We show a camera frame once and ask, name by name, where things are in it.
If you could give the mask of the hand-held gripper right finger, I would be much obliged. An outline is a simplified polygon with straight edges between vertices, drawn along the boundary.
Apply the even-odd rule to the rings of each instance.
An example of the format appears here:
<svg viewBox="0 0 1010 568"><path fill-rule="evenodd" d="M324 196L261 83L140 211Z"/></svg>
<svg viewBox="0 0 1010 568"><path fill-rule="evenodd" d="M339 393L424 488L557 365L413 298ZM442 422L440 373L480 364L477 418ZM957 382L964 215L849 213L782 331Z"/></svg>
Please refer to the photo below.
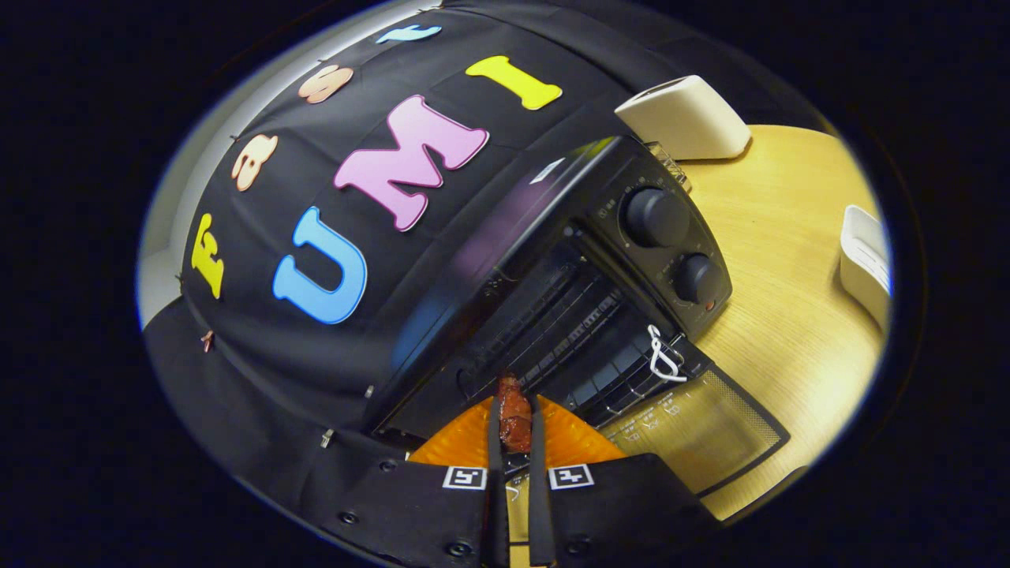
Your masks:
<svg viewBox="0 0 1010 568"><path fill-rule="evenodd" d="M548 466L548 403L541 396L530 402L531 565L660 567L720 529L656 454Z"/></svg>

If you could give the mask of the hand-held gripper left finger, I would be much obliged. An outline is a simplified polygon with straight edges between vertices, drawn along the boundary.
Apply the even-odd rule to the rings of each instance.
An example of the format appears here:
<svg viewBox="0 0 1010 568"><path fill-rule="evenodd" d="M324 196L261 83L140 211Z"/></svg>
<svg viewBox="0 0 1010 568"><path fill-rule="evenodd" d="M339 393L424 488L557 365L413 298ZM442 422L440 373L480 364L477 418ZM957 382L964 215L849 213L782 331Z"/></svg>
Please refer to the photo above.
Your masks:
<svg viewBox="0 0 1010 568"><path fill-rule="evenodd" d="M378 461L336 499L326 535L386 567L509 566L498 397L489 409L487 466Z"/></svg>

